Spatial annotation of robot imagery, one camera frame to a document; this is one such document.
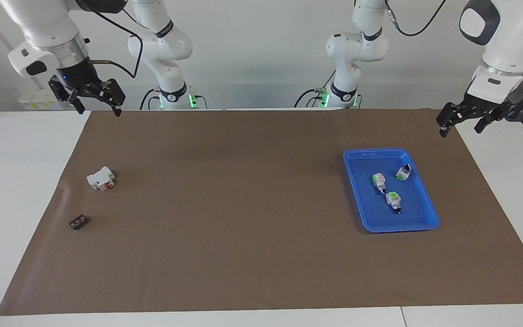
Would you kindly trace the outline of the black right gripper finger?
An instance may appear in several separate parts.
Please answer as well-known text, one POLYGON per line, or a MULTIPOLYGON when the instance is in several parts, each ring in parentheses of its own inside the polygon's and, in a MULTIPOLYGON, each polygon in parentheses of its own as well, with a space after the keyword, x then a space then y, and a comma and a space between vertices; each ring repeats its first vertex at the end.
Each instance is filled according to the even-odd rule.
POLYGON ((112 108, 116 117, 122 114, 122 105, 125 102, 125 93, 114 79, 94 81, 82 88, 82 96, 96 99, 112 108))
POLYGON ((49 79, 49 87, 59 102, 65 102, 72 106, 79 114, 85 112, 85 107, 79 99, 77 89, 63 85, 57 76, 52 76, 49 79))

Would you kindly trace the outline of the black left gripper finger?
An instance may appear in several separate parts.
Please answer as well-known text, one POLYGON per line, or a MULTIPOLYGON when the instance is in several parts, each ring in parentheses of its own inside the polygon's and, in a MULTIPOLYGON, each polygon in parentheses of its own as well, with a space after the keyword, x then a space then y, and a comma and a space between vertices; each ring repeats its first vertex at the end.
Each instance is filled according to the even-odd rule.
POLYGON ((509 112, 510 108, 496 108, 490 113, 484 114, 474 126, 475 132, 482 133, 488 125, 506 118, 509 112))
POLYGON ((436 122, 439 126, 439 134, 441 137, 448 136, 450 129, 469 119, 471 113, 471 106, 464 104, 445 104, 436 117, 436 122))

